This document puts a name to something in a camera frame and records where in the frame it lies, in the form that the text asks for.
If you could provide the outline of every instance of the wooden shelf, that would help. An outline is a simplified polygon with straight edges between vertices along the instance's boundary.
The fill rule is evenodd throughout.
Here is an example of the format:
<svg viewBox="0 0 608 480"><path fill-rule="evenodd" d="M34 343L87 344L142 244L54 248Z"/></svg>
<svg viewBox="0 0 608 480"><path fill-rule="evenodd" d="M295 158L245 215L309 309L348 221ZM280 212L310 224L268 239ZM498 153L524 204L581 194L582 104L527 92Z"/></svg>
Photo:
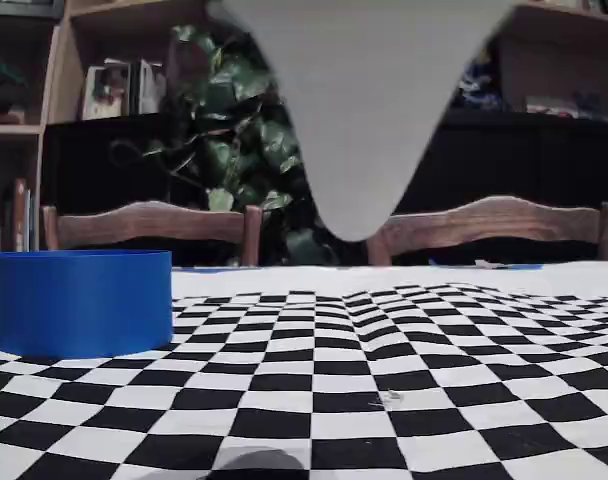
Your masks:
<svg viewBox="0 0 608 480"><path fill-rule="evenodd" d="M0 125L0 140L37 139L40 132L39 125Z"/></svg>
<svg viewBox="0 0 608 480"><path fill-rule="evenodd" d="M502 34L531 42L604 51L608 50L608 15L548 3L525 2L515 9Z"/></svg>
<svg viewBox="0 0 608 480"><path fill-rule="evenodd" d="M69 16L83 29L124 37L167 35L174 25L199 21L203 12L200 0L120 0L72 8Z"/></svg>

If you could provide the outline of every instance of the bookshelf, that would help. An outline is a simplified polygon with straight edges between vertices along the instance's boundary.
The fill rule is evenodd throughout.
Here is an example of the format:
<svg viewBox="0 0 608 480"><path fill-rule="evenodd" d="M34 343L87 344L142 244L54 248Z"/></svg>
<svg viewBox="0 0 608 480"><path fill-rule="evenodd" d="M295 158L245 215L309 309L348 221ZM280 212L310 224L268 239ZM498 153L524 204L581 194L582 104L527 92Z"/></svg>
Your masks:
<svg viewBox="0 0 608 480"><path fill-rule="evenodd" d="M204 22L202 0L68 0L46 123L78 119L86 70L94 62L163 62L172 26ZM526 1L498 38L502 89L515 111L523 111L526 95L567 97L578 88L599 93L608 104L607 15Z"/></svg>
<svg viewBox="0 0 608 480"><path fill-rule="evenodd" d="M27 84L15 97L22 111L21 123L0 124L0 222L3 197L12 191L15 179L25 179L26 188L33 193L40 182L58 33L59 26L53 19L0 16L0 60Z"/></svg>

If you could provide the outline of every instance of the wooden chair backrest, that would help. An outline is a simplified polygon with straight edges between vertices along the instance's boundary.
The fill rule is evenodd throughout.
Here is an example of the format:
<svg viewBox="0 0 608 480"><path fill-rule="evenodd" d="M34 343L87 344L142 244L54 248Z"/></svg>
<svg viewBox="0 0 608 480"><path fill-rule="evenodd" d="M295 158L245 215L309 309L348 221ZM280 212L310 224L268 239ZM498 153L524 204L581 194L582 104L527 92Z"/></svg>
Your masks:
<svg viewBox="0 0 608 480"><path fill-rule="evenodd" d="M495 196L443 212L395 215L368 239L369 263L391 265L391 257L405 252L492 237L588 242L608 260L608 203L601 210L556 208Z"/></svg>
<svg viewBox="0 0 608 480"><path fill-rule="evenodd" d="M242 246L240 263L257 265L262 210L249 206L244 214L206 212L158 201L137 202L96 215L58 216L43 207L49 250L105 245L138 237L180 240L221 240Z"/></svg>

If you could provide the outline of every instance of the plant leaf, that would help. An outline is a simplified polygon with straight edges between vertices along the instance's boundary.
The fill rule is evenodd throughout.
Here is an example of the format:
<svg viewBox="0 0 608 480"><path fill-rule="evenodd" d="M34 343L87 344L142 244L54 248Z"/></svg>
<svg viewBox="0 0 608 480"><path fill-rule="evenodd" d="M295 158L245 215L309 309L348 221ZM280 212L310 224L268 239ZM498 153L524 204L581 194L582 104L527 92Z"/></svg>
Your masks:
<svg viewBox="0 0 608 480"><path fill-rule="evenodd" d="M253 185L245 184L237 189L236 201L239 207L259 205L262 200L264 200L264 195Z"/></svg>
<svg viewBox="0 0 608 480"><path fill-rule="evenodd" d="M298 155L291 155L280 164L280 173L286 173L293 167L302 165L302 159Z"/></svg>
<svg viewBox="0 0 608 480"><path fill-rule="evenodd" d="M293 265L327 265L329 247L315 241L313 230L291 230L286 234L286 248Z"/></svg>
<svg viewBox="0 0 608 480"><path fill-rule="evenodd" d="M277 210L284 208L292 201L293 197L291 197L288 193L280 193L276 190L271 190L268 192L268 195L266 195L261 207L265 211Z"/></svg>
<svg viewBox="0 0 608 480"><path fill-rule="evenodd" d="M275 170L280 170L282 163L293 156L299 148L297 139L290 127L274 121L258 121L259 134L262 139L264 158Z"/></svg>
<svg viewBox="0 0 608 480"><path fill-rule="evenodd" d="M230 212L233 201L233 195L223 188L214 188L208 192L208 209L212 212Z"/></svg>
<svg viewBox="0 0 608 480"><path fill-rule="evenodd" d="M179 25L177 27L173 27L173 33L175 34L175 38L177 38L180 42L188 42L195 35L196 28L193 25Z"/></svg>

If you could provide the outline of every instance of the checkerboard tablecloth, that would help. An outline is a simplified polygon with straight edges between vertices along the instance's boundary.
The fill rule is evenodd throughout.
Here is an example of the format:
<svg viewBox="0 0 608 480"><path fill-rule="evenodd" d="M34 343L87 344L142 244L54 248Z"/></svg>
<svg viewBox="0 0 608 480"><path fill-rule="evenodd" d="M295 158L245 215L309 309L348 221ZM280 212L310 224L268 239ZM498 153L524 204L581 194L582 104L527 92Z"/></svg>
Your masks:
<svg viewBox="0 0 608 480"><path fill-rule="evenodd" d="M172 343L141 354L0 352L0 480L608 479L608 298L443 284L173 309Z"/></svg>

